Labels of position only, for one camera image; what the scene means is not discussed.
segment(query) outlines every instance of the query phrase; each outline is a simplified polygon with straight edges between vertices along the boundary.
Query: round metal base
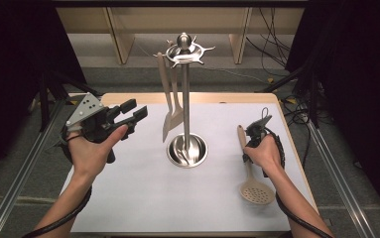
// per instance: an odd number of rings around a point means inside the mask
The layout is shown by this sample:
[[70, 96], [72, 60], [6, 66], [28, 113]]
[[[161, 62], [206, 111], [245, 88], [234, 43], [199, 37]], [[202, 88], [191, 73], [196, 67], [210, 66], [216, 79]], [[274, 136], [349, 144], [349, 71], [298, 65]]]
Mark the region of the round metal base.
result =
[[168, 145], [169, 160], [182, 168], [193, 168], [200, 165], [207, 157], [207, 143], [199, 135], [190, 133], [190, 147], [186, 150], [185, 135], [180, 134]]

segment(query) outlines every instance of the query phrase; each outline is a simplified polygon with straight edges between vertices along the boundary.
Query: hand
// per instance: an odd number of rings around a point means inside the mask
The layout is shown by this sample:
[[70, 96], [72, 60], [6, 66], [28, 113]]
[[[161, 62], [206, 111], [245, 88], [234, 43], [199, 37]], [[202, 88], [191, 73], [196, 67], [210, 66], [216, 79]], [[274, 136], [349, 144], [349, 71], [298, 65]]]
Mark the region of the hand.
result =
[[281, 167], [279, 149], [270, 134], [263, 138], [257, 148], [245, 147], [244, 152], [255, 165], [263, 168], [266, 174], [268, 174], [268, 171]]
[[[126, 125], [120, 126], [100, 144], [91, 143], [83, 137], [76, 137], [68, 141], [74, 175], [92, 182], [103, 171], [110, 150], [121, 140], [127, 130]], [[78, 132], [71, 132], [68, 138], [77, 135], [79, 135]]]

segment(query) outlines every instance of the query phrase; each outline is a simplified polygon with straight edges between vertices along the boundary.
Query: spatula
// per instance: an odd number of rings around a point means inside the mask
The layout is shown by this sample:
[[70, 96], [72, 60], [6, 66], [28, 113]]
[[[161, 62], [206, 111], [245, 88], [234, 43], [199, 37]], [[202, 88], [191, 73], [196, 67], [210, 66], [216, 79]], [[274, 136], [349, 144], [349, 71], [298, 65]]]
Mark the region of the spatula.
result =
[[[173, 41], [168, 41], [169, 47], [174, 45]], [[175, 111], [172, 114], [171, 119], [171, 130], [179, 126], [184, 122], [184, 108], [180, 104], [180, 99], [178, 98], [178, 76], [177, 76], [177, 68], [173, 67], [174, 63], [170, 60], [169, 68], [171, 71], [171, 83], [172, 83], [172, 92], [174, 93], [174, 102], [175, 102]]]
[[[241, 148], [246, 146], [246, 136], [243, 130], [243, 127], [239, 125], [237, 127], [239, 143], [241, 144]], [[269, 188], [266, 184], [257, 181], [252, 174], [251, 162], [245, 162], [246, 172], [248, 174], [248, 178], [240, 186], [240, 193], [243, 198], [247, 199], [256, 204], [265, 205], [272, 202], [275, 198], [275, 194], [271, 188]]]
[[166, 75], [165, 59], [162, 53], [157, 54], [159, 74], [161, 75], [162, 85], [166, 95], [166, 101], [168, 103], [169, 111], [166, 114], [164, 127], [163, 127], [163, 142], [165, 142], [168, 137], [168, 133], [171, 130], [171, 119], [172, 119], [172, 99], [171, 99], [171, 89], [169, 87], [168, 76]]

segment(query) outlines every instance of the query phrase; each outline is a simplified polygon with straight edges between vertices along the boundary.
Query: metal utensil stand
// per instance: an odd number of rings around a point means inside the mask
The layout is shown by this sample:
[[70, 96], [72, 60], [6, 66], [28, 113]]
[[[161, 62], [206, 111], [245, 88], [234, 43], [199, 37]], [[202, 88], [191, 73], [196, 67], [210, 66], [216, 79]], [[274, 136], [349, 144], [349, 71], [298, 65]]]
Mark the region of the metal utensil stand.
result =
[[183, 74], [183, 108], [184, 108], [184, 133], [175, 137], [168, 145], [167, 153], [171, 162], [182, 168], [193, 168], [200, 165], [207, 156], [207, 143], [202, 137], [190, 132], [190, 63], [199, 62], [205, 49], [195, 43], [186, 33], [181, 33], [177, 38], [177, 44], [167, 49], [165, 55], [168, 60], [174, 62], [173, 67], [180, 64]]

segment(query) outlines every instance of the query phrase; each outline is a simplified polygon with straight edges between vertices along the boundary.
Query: white table surface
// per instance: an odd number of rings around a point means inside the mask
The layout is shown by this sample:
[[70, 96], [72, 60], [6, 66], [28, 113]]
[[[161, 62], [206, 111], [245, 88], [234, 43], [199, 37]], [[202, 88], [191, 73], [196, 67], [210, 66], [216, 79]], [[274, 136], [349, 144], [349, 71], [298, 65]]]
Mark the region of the white table surface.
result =
[[[195, 103], [190, 105], [190, 131], [208, 145], [205, 161], [191, 169], [173, 165], [168, 143], [184, 131], [184, 124], [162, 142], [166, 104], [147, 104], [149, 115], [129, 139], [114, 147], [115, 163], [107, 165], [93, 184], [87, 207], [71, 232], [99, 234], [264, 234], [290, 229], [276, 200], [257, 205], [242, 198], [246, 180], [236, 128], [261, 118], [268, 107], [267, 127], [280, 136], [286, 154], [286, 172], [298, 190], [316, 207], [292, 139], [277, 103]], [[126, 118], [120, 115], [117, 119]], [[261, 168], [257, 180], [273, 186]], [[67, 185], [72, 171], [65, 181]]]

